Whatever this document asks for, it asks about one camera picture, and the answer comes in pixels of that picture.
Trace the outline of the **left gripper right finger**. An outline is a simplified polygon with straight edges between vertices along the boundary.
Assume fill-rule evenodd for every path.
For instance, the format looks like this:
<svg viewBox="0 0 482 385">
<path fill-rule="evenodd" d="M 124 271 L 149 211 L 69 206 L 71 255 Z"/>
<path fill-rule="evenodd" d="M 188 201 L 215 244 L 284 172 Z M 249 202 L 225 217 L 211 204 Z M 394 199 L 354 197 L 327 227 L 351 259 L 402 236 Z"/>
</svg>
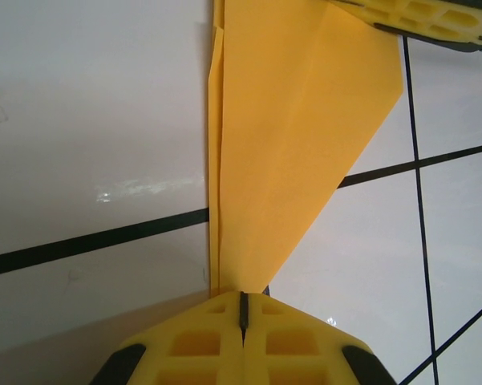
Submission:
<svg viewBox="0 0 482 385">
<path fill-rule="evenodd" d="M 390 385 L 360 339 L 264 294 L 241 294 L 243 385 Z"/>
</svg>

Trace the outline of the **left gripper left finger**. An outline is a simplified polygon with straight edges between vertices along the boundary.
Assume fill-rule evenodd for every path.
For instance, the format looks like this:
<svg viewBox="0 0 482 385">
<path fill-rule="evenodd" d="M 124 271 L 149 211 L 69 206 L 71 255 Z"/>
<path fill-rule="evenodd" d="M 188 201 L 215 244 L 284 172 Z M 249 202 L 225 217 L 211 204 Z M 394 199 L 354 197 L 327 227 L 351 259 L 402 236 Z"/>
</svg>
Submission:
<svg viewBox="0 0 482 385">
<path fill-rule="evenodd" d="M 222 294 L 127 338 L 91 385 L 242 385 L 240 300 Z"/>
</svg>

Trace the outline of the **yellow paper sheet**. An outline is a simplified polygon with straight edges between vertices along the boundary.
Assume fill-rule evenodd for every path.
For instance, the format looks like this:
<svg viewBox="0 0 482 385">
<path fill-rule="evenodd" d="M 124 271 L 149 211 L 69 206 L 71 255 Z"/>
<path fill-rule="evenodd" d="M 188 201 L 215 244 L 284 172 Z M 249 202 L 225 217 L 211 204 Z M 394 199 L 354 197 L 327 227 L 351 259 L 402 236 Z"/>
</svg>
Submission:
<svg viewBox="0 0 482 385">
<path fill-rule="evenodd" d="M 209 289 L 260 292 L 403 93 L 373 0 L 212 0 Z"/>
</svg>

